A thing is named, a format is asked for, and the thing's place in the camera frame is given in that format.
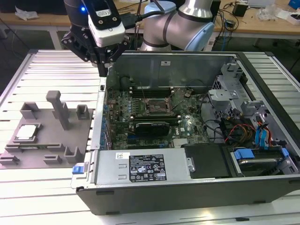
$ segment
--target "white paper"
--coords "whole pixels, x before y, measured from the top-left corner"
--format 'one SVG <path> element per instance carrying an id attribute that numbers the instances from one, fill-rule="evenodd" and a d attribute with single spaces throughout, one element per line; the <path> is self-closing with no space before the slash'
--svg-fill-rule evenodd
<path id="1" fill-rule="evenodd" d="M 281 10 L 277 13 L 276 17 L 286 20 L 290 14 L 291 14 L 291 12 Z"/>
<path id="2" fill-rule="evenodd" d="M 15 10 L 16 10 L 15 15 L 20 17 L 23 20 L 38 18 L 37 12 L 23 11 L 23 10 L 20 10 L 19 8 L 17 8 L 16 6 L 15 6 Z"/>

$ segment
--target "electronic component on desk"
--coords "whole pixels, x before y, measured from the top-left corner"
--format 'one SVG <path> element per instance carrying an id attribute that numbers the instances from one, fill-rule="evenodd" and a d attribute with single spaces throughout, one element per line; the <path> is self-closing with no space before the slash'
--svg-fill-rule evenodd
<path id="1" fill-rule="evenodd" d="M 290 0 L 289 6 L 298 10 L 300 8 L 300 0 Z"/>
<path id="2" fill-rule="evenodd" d="M 243 17 L 245 15 L 245 12 L 247 8 L 249 7 L 246 3 L 235 3 L 234 8 L 232 10 L 232 14 L 235 16 Z"/>
<path id="3" fill-rule="evenodd" d="M 167 136 L 170 124 L 168 123 L 138 123 L 135 125 L 137 136 Z"/>
<path id="4" fill-rule="evenodd" d="M 293 25 L 300 25 L 300 14 L 291 14 L 286 20 Z"/>
<path id="5" fill-rule="evenodd" d="M 234 28 L 234 26 L 235 26 L 235 21 L 233 21 L 233 20 L 226 20 L 226 22 L 225 22 L 225 26 L 226 27 L 228 27 L 228 28 Z"/>
<path id="6" fill-rule="evenodd" d="M 248 0 L 251 8 L 266 8 L 268 5 L 275 3 L 275 0 Z"/>

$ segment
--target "warning label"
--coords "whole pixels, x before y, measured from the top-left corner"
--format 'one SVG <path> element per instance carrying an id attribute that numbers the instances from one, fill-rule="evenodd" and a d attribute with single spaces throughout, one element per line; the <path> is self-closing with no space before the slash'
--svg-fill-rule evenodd
<path id="1" fill-rule="evenodd" d="M 129 156 L 131 182 L 167 180 L 164 155 Z"/>

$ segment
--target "aluminum extrusion table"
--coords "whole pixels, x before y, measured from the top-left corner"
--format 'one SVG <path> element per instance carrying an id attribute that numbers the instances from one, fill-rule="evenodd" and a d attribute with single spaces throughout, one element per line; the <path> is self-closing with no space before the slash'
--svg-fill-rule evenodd
<path id="1" fill-rule="evenodd" d="M 275 57 L 249 52 L 246 56 L 300 127 L 299 83 Z M 19 109 L 23 102 L 36 101 L 39 108 L 51 108 L 46 93 L 59 90 L 68 108 L 87 104 L 95 109 L 99 83 L 97 69 L 70 51 L 28 54 L 0 98 L 0 150 L 3 151 L 21 118 Z M 249 87 L 259 98 L 254 87 Z M 286 225 L 300 221 L 300 191 L 266 204 L 95 216 L 70 188 L 71 177 L 71 168 L 0 170 L 0 224 Z M 250 221 L 236 222 L 236 218 Z"/>

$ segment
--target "camera on robot arm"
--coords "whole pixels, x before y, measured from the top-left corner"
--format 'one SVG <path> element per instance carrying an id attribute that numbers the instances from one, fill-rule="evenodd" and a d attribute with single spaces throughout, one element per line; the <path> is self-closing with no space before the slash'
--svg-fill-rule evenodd
<path id="1" fill-rule="evenodd" d="M 144 15 L 119 15 L 113 0 L 64 2 L 71 28 L 63 37 L 62 44 L 83 61 L 96 64 L 99 76 L 104 77 L 108 68 L 130 47 L 126 29 L 134 28 L 136 22 L 149 16 L 164 14 L 162 9 Z"/>

